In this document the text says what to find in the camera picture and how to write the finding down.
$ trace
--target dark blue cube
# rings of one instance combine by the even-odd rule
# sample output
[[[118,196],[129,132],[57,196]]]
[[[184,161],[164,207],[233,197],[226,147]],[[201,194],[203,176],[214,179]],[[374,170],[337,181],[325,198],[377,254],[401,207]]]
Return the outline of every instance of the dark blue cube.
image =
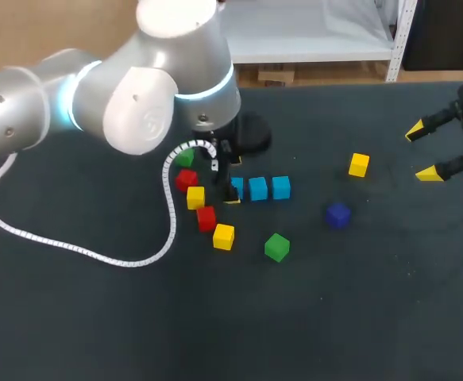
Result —
[[[326,210],[326,223],[334,229],[345,228],[351,219],[351,210],[338,202],[332,204]]]

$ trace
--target white shelf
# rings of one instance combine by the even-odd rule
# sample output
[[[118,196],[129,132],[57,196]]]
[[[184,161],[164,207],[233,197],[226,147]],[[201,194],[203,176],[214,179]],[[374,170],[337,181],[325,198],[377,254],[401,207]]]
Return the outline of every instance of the white shelf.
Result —
[[[222,25],[236,64],[390,60],[374,0],[229,0]]]

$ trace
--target red cube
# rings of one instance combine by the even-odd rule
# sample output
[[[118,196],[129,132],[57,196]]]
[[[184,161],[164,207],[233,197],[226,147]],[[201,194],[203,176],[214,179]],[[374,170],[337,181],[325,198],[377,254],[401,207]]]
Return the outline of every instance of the red cube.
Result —
[[[180,171],[175,179],[176,187],[183,193],[187,193],[188,187],[195,187],[198,185],[198,174],[188,169]]]
[[[215,209],[213,206],[205,206],[204,208],[196,210],[198,214],[199,231],[202,233],[211,232],[217,225],[215,218]]]

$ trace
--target cube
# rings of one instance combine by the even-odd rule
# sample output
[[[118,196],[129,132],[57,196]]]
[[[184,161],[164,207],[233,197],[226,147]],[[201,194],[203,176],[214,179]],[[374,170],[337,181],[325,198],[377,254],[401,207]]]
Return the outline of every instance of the cube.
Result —
[[[280,262],[289,253],[289,247],[290,242],[280,234],[275,233],[264,244],[264,254],[276,262]]]
[[[261,201],[268,199],[268,186],[264,177],[249,179],[250,201]]]
[[[194,171],[183,169],[178,176],[176,176],[175,185],[179,191],[187,193],[189,187],[198,185],[198,174]]]
[[[232,177],[231,185],[237,188],[238,197],[244,199],[244,179],[242,177]]]
[[[354,153],[349,166],[349,174],[356,177],[365,177],[369,157],[361,153]]]
[[[291,184],[289,177],[274,177],[272,179],[273,199],[286,200],[291,197]]]
[[[351,219],[351,210],[342,204],[335,203],[326,210],[326,222],[335,229],[345,228]]]
[[[214,248],[231,250],[234,241],[234,227],[217,224],[214,232]]]
[[[187,189],[187,208],[197,210],[205,206],[205,188],[189,187]]]
[[[210,232],[215,229],[217,219],[215,218],[215,209],[213,206],[205,206],[196,210],[198,214],[198,225],[201,233]]]
[[[194,149],[189,148],[180,153],[175,158],[175,164],[180,167],[190,168],[192,166],[192,162],[194,161]]]

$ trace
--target wall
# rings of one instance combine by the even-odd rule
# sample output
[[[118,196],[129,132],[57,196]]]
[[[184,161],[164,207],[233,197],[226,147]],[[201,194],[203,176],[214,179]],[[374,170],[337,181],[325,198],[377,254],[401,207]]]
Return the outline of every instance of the wall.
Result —
[[[399,8],[399,0],[383,0],[384,13],[390,25],[394,25],[397,21],[397,13]]]
[[[0,67],[63,48],[106,56],[136,29],[137,0],[0,0]]]

